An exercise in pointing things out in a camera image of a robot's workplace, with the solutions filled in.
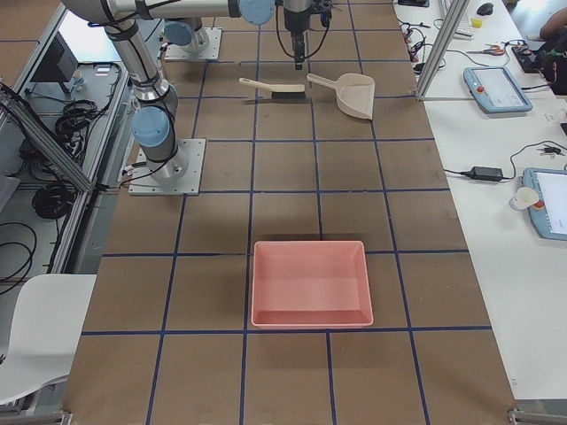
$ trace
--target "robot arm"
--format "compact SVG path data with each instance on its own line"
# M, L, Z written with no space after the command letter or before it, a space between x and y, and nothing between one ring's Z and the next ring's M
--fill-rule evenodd
M177 95L161 76L140 35L137 19L171 19L180 45L189 43L202 27L202 17L243 17L254 25L271 19L275 0L62 0L71 12L105 28L134 85L140 111L132 121L132 133L147 158L153 179L170 184L187 169L187 159L175 140ZM285 27L291 32L296 69L305 60L304 32L312 14L330 0L283 0Z

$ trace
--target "brush bristles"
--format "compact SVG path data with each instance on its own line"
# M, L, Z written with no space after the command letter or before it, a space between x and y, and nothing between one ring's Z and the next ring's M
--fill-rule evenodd
M273 91L272 99L305 99L305 91Z

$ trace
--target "white desk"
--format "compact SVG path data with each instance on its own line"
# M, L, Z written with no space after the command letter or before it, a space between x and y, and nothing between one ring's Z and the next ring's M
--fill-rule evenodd
M427 25L440 15L438 0L428 9L396 6L401 20ZM482 0L470 0L469 15ZM503 4L493 1L494 14L470 41L451 42L450 49L481 50L485 43L520 38ZM432 42L437 29L424 29ZM550 90L531 93L532 111L514 118L488 116L480 111L462 81L462 69L474 66L448 52L447 67L433 81L426 101L433 134L445 168L469 170L495 166L511 176L509 156L526 144L553 140L567 146L559 127L567 122L567 104ZM501 65L505 58L475 55L478 62ZM522 86L543 81L523 74L516 59L507 65ZM515 158L518 177L528 166L562 169L566 157L542 157L528 148ZM479 183L449 177L470 255L493 324L502 360L516 399L567 398L567 243L538 237L527 212L515 212L508 201L520 184Z
M422 7L407 7L395 5L396 14L398 18L418 24L423 22L425 25L430 25L431 28L419 28L427 37L428 43L434 43L438 29L433 26L433 21L441 17L439 8L439 0L430 0L431 6L427 8ZM481 28L475 29L475 36L472 40L462 40L455 38L449 45L450 50L460 50L463 52L469 50L482 50L485 49L487 44L504 43L510 40L521 39L522 36L518 32L514 22L512 22L506 7L501 0L493 0L494 12L489 16L478 16L476 14L477 8L485 3L483 0L470 0L468 7L468 14L470 17L478 18L483 21ZM412 40L413 43L419 41L419 35L415 36ZM516 58L508 47L510 60L506 67L510 70L512 75L517 79L522 87L532 87L543 83L538 74L524 73L522 68L517 63ZM426 53L431 52L431 47L427 47ZM490 66L503 66L506 61L506 56L490 56L490 55L471 55L477 62L487 64ZM420 60L423 59L423 52L419 53ZM447 65L438 71L435 76L427 97L451 97L451 98L470 98L469 89L462 82L462 71L464 68L477 66L470 60L459 53L448 51L445 54ZM555 98L550 89L543 89L528 94L530 99L552 99Z

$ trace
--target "brown table surface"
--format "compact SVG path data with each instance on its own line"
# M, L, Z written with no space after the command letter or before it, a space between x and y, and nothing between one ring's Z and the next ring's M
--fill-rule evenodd
M273 22L236 19L214 21L218 63L166 64L178 136L207 139L201 193L120 193L66 389L75 424L508 423L514 400L392 5L338 8L301 72ZM309 31L312 49L321 37ZM283 104L237 83L307 72L374 77L373 122L322 87ZM282 239L362 240L374 324L255 328L253 245Z

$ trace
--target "computer mouse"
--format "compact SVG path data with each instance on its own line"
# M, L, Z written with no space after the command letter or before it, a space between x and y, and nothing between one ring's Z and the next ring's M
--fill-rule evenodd
M492 15L494 10L494 5L492 3L481 4L477 9L477 14L480 16Z

